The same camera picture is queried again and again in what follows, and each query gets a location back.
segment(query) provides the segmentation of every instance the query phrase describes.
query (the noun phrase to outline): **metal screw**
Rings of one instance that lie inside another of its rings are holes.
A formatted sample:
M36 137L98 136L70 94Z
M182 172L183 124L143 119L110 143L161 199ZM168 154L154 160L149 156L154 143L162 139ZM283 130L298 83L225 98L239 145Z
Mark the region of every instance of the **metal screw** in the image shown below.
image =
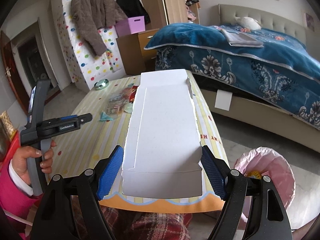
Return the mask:
M53 181L58 181L61 178L59 174L53 176Z
M263 180L264 180L265 182L270 182L270 181L271 181L271 179L270 179L269 176L263 176Z
M85 174L86 176L91 176L91 175L93 174L93 170L92 170L92 169L87 169L87 170L84 172L84 174Z
M239 176L239 171L237 171L237 170L231 170L231 175L233 175L233 176Z

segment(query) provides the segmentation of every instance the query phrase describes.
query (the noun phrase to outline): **red plaid fabric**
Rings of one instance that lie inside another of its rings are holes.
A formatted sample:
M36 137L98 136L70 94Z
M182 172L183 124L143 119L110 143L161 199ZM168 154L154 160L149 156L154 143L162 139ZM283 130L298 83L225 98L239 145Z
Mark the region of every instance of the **red plaid fabric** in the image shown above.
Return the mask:
M78 198L73 199L73 207L80 236L89 239ZM192 214L139 213L104 206L101 210L117 240L190 240Z

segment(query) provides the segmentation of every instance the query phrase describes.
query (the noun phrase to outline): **wooden wardrobe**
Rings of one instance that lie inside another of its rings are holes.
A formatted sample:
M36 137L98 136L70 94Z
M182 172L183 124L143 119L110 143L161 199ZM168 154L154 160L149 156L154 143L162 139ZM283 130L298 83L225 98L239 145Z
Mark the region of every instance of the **wooden wardrobe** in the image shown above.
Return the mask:
M142 0L142 3L151 19L151 23L146 25L146 30L161 29L172 23L188 22L185 0ZM198 11L193 12L199 19Z

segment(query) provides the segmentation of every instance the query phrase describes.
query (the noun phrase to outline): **striped tablecloth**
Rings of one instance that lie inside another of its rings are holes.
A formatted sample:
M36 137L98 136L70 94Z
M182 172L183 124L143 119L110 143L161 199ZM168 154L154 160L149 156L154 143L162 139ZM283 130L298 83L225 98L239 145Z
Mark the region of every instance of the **striped tablecloth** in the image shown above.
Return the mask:
M192 85L201 144L208 145L215 157L228 163L209 108L189 71L188 76ZM52 174L58 173L65 178L77 176L87 168L94 168L100 159L109 157L116 145L124 147L131 114L123 113L111 122L101 122L99 119L101 112L105 111L107 106L108 95L132 83L139 85L140 76L111 81L107 88L100 91L91 90L87 94L73 114L91 113L93 120L78 131L55 138L58 146L55 148ZM183 109L172 109L172 111L183 111ZM220 210L223 201L214 194L204 171L202 171L202 188L202 196L184 199L160 200L125 196L122 194L122 177L121 171L119 171L110 194L105 196L100 204L126 210L158 213L194 213Z

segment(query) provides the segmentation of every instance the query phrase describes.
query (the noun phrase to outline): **trash can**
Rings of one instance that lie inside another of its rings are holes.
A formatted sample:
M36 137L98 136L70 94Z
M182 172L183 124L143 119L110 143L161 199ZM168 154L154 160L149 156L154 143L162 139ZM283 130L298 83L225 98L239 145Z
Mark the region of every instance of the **trash can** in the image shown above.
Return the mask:
M234 169L247 177L268 175L280 195L284 208L287 210L295 196L296 182L293 172L286 159L275 150L259 147L244 153L237 159ZM247 222L251 197L246 197L241 216L242 222Z

